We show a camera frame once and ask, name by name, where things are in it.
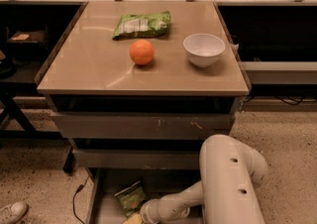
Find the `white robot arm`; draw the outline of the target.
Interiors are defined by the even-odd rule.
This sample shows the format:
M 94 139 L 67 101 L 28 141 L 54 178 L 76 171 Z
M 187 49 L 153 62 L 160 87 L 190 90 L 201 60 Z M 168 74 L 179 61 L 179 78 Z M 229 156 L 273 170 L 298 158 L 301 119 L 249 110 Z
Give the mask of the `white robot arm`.
M 179 193 L 151 199 L 121 224 L 163 224 L 203 207 L 204 224 L 265 224 L 255 188 L 268 175 L 257 150 L 226 135 L 206 139 L 199 154 L 200 180 Z

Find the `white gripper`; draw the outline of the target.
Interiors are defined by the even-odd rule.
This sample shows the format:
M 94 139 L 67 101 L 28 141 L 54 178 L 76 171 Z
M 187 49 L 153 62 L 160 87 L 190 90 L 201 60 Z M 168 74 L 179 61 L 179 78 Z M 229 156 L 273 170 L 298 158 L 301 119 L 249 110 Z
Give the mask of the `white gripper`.
M 190 208 L 202 204 L 202 183 L 194 183 L 179 193 L 151 199 L 143 204 L 139 213 L 134 213 L 121 224 L 159 224 L 186 218 Z

